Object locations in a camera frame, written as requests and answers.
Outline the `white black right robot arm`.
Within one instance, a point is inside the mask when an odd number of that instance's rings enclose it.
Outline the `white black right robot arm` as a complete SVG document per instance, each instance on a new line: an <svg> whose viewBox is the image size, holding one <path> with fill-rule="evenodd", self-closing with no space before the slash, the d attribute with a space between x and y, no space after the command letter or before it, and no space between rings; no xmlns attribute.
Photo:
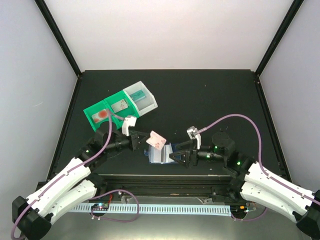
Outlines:
<svg viewBox="0 0 320 240"><path fill-rule="evenodd" d="M223 162L223 169L232 178L226 190L231 201L261 204L290 219L312 239L320 238L319 191L304 189L261 168L257 160L237 151L225 132L215 133L210 146L201 146L199 140L196 136L178 144L169 157L186 168L197 166L200 160Z"/></svg>

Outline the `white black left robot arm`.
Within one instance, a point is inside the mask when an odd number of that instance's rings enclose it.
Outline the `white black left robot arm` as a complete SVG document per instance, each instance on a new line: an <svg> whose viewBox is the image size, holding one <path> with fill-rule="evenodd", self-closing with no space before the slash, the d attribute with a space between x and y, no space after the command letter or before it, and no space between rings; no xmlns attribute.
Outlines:
<svg viewBox="0 0 320 240"><path fill-rule="evenodd" d="M19 229L21 240L40 240L73 207L117 193L107 190L106 180L95 170L110 153L134 151L148 136L127 127L121 132L114 123L104 122L61 172L28 197L18 196L12 202L11 238L15 239Z"/></svg>

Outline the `blue leather card holder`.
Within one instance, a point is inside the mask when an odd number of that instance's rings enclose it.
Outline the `blue leather card holder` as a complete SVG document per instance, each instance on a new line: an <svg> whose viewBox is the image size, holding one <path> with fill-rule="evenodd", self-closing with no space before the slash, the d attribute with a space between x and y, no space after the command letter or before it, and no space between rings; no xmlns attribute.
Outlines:
<svg viewBox="0 0 320 240"><path fill-rule="evenodd" d="M144 155L148 157L148 162L150 164L157 165L170 165L177 164L176 161L170 158L170 154L177 152L177 144L166 144L162 150L158 150L153 146L149 146L148 149L144 150Z"/></svg>

